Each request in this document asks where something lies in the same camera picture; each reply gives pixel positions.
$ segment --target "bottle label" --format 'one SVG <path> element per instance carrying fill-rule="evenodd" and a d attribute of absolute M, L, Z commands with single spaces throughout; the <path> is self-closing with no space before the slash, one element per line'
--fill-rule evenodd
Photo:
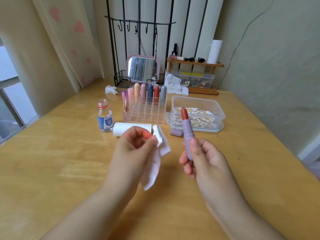
<path fill-rule="evenodd" d="M 112 115 L 106 117 L 98 117 L 98 122 L 100 129 L 102 130 L 110 129 L 113 127 Z"/>

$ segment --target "clear acrylic lipstick organizer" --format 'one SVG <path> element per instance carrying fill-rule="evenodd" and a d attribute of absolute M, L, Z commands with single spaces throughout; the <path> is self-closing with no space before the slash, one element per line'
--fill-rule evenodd
<path fill-rule="evenodd" d="M 149 124 L 165 124 L 167 106 L 167 96 L 159 98 L 155 101 L 154 97 L 142 97 L 139 99 L 133 97 L 132 101 L 129 102 L 129 111 L 123 111 L 122 109 L 122 120 L 149 123 Z"/>

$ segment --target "left hand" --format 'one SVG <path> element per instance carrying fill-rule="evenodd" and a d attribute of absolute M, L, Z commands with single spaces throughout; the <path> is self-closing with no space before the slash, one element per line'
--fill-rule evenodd
<path fill-rule="evenodd" d="M 108 174 L 102 188 L 125 197 L 128 202 L 137 191 L 143 169 L 157 149 L 158 140 L 146 129 L 133 126 L 116 142 Z"/>

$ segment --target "bottle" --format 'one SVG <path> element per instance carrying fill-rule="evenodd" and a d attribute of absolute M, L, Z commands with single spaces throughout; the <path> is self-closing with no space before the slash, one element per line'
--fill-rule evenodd
<path fill-rule="evenodd" d="M 113 130 L 113 118 L 112 111 L 109 108 L 108 101 L 106 99 L 100 99 L 98 101 L 98 122 L 100 130 L 102 132 L 111 132 Z"/>

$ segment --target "wire basket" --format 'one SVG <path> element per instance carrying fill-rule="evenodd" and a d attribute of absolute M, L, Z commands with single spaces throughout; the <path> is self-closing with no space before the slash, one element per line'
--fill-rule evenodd
<path fill-rule="evenodd" d="M 152 84 L 154 87 L 156 84 L 158 84 L 161 89 L 161 86 L 164 84 L 164 82 L 165 75 L 159 74 L 158 80 L 148 79 L 146 84 Z M 117 75 L 114 76 L 114 84 L 118 88 L 133 88 L 135 83 L 136 81 L 134 80 L 134 77 L 126 76 L 126 70 L 121 70 L 117 73 Z"/>

